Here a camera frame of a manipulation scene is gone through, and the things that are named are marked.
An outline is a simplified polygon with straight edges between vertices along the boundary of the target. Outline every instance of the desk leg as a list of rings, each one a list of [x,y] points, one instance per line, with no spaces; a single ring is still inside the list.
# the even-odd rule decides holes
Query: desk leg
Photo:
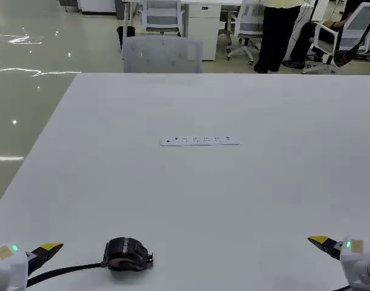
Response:
[[[130,2],[126,2],[124,7],[124,21],[123,21],[123,45],[127,37],[127,26],[129,25],[129,15],[130,15]]]

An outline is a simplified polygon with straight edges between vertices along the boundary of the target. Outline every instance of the chair armrest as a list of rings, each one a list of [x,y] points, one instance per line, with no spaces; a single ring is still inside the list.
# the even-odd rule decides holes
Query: chair armrest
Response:
[[[318,37],[320,36],[320,30],[321,29],[326,30],[329,33],[332,33],[333,36],[334,36],[333,49],[332,49],[331,52],[328,52],[325,49],[321,48],[319,46],[319,44],[318,44]],[[338,36],[338,32],[335,32],[334,30],[331,30],[329,27],[327,27],[327,26],[325,26],[323,24],[317,24],[317,26],[315,28],[315,31],[314,31],[314,42],[313,42],[313,45],[315,47],[318,47],[318,48],[322,49],[324,52],[326,52],[326,53],[328,53],[330,55],[333,55],[334,52],[335,52],[335,49],[336,49],[337,36]]]

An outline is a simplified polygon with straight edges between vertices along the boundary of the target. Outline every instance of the person's leg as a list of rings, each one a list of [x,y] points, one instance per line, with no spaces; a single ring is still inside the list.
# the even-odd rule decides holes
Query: person's leg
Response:
[[[272,72],[277,72],[280,69],[286,51],[288,50],[290,37],[294,29],[295,21],[300,13],[300,9],[300,6],[288,9],[278,9],[277,19],[279,29],[278,35],[275,37],[274,49],[269,63],[269,70]]]
[[[310,39],[314,37],[314,31],[317,24],[313,22],[305,23],[301,29],[300,36],[295,43],[290,57],[293,61],[305,62],[305,57],[311,47]]]
[[[254,66],[257,73],[267,73],[269,70],[270,55],[273,50],[275,27],[278,25],[275,22],[277,8],[265,7],[263,18],[263,37],[262,45],[259,52],[259,60]]]

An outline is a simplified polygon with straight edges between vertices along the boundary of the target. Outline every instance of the white power strip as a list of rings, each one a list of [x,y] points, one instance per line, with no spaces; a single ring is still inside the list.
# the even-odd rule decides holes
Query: white power strip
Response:
[[[162,147],[239,145],[238,138],[216,135],[176,135],[161,138]]]

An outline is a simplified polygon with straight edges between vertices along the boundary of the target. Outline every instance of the person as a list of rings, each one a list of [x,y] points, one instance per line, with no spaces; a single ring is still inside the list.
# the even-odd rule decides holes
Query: person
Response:
[[[262,45],[254,66],[257,73],[279,71],[302,3],[303,0],[265,0]]]
[[[327,20],[323,25],[327,26],[331,30],[338,32],[347,22],[348,18],[351,17],[353,12],[363,2],[370,2],[370,0],[347,0],[343,16],[340,21]],[[301,30],[300,36],[297,39],[292,53],[290,54],[290,60],[283,61],[282,64],[289,68],[303,69],[305,68],[305,58],[308,50],[311,47],[310,39],[314,37],[314,32],[317,24],[313,22],[306,23]],[[321,29],[318,36],[319,39],[325,42],[333,43],[334,36],[332,33]],[[324,53],[317,48],[313,48],[312,51],[317,55],[318,58],[322,58]]]

